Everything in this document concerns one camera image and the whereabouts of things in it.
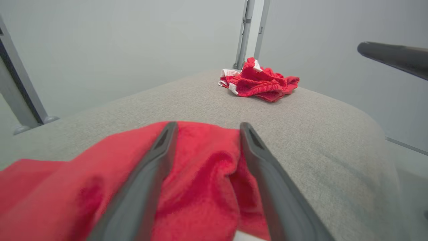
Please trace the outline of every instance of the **red garment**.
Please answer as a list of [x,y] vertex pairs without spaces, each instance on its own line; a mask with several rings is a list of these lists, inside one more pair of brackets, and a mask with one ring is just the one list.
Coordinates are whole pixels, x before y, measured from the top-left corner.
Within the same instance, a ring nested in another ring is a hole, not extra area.
[[[115,134],[71,162],[20,160],[0,172],[0,240],[84,240],[165,122]],[[179,122],[152,240],[269,240],[239,131]]]
[[268,102],[275,102],[284,95],[291,94],[300,81],[299,77],[284,78],[281,74],[274,73],[271,68],[260,67],[253,57],[247,59],[241,73],[224,69],[220,80],[219,85],[238,96],[254,95]]

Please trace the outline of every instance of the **crumpled red cloth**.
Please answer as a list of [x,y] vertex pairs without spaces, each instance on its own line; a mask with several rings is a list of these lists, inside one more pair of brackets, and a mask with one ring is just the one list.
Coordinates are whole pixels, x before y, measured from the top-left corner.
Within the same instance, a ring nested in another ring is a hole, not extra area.
[[[165,125],[109,136],[71,162],[19,160],[0,172],[0,240],[84,240]],[[239,131],[179,122],[152,240],[232,240],[237,229],[270,239]]]
[[268,102],[276,102],[284,95],[291,94],[300,81],[299,77],[284,78],[271,68],[260,67],[253,57],[248,58],[242,72],[223,69],[219,85],[228,88],[241,97],[256,96]]

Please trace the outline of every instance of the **red cloth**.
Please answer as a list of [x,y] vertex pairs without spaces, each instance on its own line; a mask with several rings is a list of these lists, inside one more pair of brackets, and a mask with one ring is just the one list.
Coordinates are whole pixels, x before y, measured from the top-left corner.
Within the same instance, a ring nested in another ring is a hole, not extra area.
[[[115,134],[71,162],[20,160],[0,172],[0,240],[84,240],[165,122]],[[179,122],[152,240],[269,240],[239,131]]]
[[253,57],[247,59],[241,73],[221,76],[220,80],[226,82],[223,87],[229,88],[238,96],[254,95],[268,102],[275,102],[284,95],[291,94],[300,81],[299,77],[284,78],[283,75],[274,73],[271,68],[260,67]]

